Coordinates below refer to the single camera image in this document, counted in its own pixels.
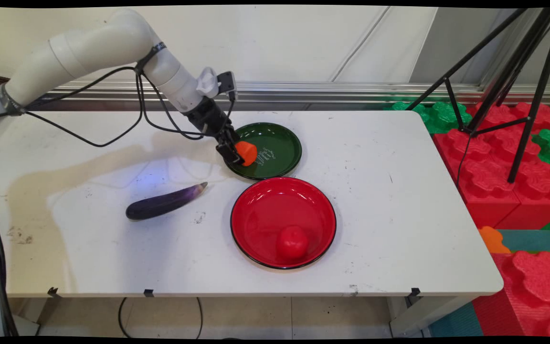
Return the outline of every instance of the black tripod leg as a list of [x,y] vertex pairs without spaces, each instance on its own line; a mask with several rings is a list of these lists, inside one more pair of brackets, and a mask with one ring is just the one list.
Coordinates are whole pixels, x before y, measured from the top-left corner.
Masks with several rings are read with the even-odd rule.
[[498,25],[497,28],[495,28],[487,37],[485,37],[479,44],[477,44],[474,48],[472,48],[471,51],[469,51],[458,63],[456,63],[453,67],[451,67],[444,76],[441,76],[438,78],[436,83],[434,83],[430,88],[428,88],[419,98],[417,98],[412,104],[410,104],[406,109],[408,111],[414,109],[419,103],[423,102],[424,99],[426,99],[427,96],[430,95],[430,93],[434,92],[434,90],[443,84],[445,81],[445,78],[449,78],[452,76],[455,72],[457,72],[458,69],[460,69],[461,66],[463,66],[465,63],[468,62],[469,59],[472,58],[472,56],[475,56],[476,53],[478,53],[481,49],[483,49],[484,46],[489,44],[491,40],[493,40],[500,32],[502,32],[504,29],[506,29],[511,22],[515,21],[517,17],[519,17],[521,14],[523,14],[526,11],[526,9],[517,9],[513,14],[511,14],[506,20],[502,22],[502,24]]
[[510,92],[510,89],[513,87],[513,84],[515,84],[515,81],[517,81],[517,76],[519,76],[519,74],[521,73],[521,69],[523,68],[524,65],[526,65],[526,62],[530,59],[530,57],[532,56],[532,54],[534,53],[536,48],[539,46],[540,42],[542,42],[542,40],[544,39],[544,36],[546,36],[546,34],[549,32],[549,30],[550,30],[550,25],[548,26],[548,28],[546,28],[544,30],[544,32],[542,33],[540,38],[537,39],[537,41],[535,41],[532,44],[532,46],[529,47],[526,54],[524,54],[524,56],[521,58],[521,61],[519,62],[519,65],[515,69],[515,72],[513,73],[513,76],[511,77],[510,81],[508,82],[508,85],[506,85],[506,87],[504,88],[504,91],[502,91],[502,94],[500,94],[500,98],[498,99],[498,101],[496,103],[496,107],[499,107],[500,105],[502,105],[502,103],[504,102],[504,99],[506,98],[506,96]]
[[462,116],[460,115],[460,109],[455,101],[454,90],[451,88],[451,82],[449,78],[445,78],[445,86],[447,87],[447,93],[449,93],[449,100],[451,100],[451,106],[454,107],[455,118],[458,120],[458,130],[464,128],[464,122],[462,122]]
[[523,152],[526,150],[526,144],[530,138],[530,133],[532,131],[532,126],[534,120],[536,119],[536,114],[539,110],[540,101],[544,94],[544,89],[546,88],[546,83],[549,80],[550,76],[550,48],[549,53],[546,56],[546,61],[544,61],[543,71],[540,74],[539,84],[536,87],[536,92],[534,94],[534,99],[532,100],[532,106],[530,107],[530,113],[528,117],[530,118],[526,122],[526,126],[523,129],[523,134],[521,135],[521,141],[519,141],[519,146],[517,146],[517,153],[515,154],[515,159],[513,160],[513,166],[510,168],[510,173],[508,174],[508,182],[514,183],[515,177],[517,176],[517,171],[519,170],[519,165],[521,164],[521,159],[523,157]]
[[478,127],[481,125],[481,123],[485,119],[485,115],[487,115],[487,111],[489,111],[491,105],[494,104],[496,97],[502,92],[502,89],[504,89],[505,83],[510,80],[510,77],[515,71],[515,67],[517,67],[517,65],[521,61],[521,58],[524,57],[524,53],[528,49],[528,46],[530,46],[531,43],[535,42],[536,37],[539,37],[542,32],[544,32],[544,28],[548,26],[549,22],[550,7],[546,7],[542,9],[539,16],[532,24],[532,27],[530,27],[530,29],[528,30],[528,33],[526,33],[526,35],[523,37],[523,39],[517,46],[517,49],[515,49],[515,52],[513,52],[513,56],[511,56],[511,59],[509,59],[508,63],[504,67],[504,70],[502,70],[500,77],[498,77],[498,79],[494,83],[494,86],[491,88],[491,90],[483,100],[483,104],[468,124],[468,129],[470,131],[476,131],[476,129],[478,129]]

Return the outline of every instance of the orange foam block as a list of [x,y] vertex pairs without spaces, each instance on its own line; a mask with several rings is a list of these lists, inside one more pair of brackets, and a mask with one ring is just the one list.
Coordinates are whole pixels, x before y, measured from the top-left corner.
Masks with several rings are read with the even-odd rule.
[[502,233],[489,226],[479,229],[478,233],[483,238],[483,242],[485,242],[485,246],[487,246],[490,253],[510,253],[509,248],[502,244],[502,239],[504,239]]

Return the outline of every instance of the floor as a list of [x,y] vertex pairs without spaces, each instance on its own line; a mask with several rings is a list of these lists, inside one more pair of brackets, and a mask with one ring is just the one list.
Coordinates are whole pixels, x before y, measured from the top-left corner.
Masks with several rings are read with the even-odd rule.
[[[39,335],[124,337],[121,301],[49,299]],[[385,298],[201,298],[201,304],[202,339],[391,338]],[[143,338],[195,338],[201,323],[196,298],[129,298],[121,318],[131,337]]]

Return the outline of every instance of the eggplant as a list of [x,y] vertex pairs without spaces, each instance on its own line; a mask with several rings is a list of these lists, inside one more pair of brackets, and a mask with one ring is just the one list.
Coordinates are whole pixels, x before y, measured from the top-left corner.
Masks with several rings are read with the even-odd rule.
[[205,187],[207,187],[207,182],[137,201],[127,207],[127,217],[130,220],[146,220],[174,211],[197,198],[205,190]]

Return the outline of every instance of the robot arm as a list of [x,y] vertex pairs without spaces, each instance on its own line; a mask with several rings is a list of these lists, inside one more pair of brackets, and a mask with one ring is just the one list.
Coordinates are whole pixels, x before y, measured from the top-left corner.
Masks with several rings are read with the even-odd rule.
[[21,115],[26,106],[55,87],[101,68],[133,62],[139,62],[148,79],[201,133],[217,134],[216,150],[225,161],[246,163],[235,148],[240,138],[231,121],[212,100],[222,91],[235,92],[232,72],[222,74],[226,85],[218,85],[209,67],[197,81],[131,9],[116,11],[101,28],[70,30],[39,45],[0,86],[0,113]]

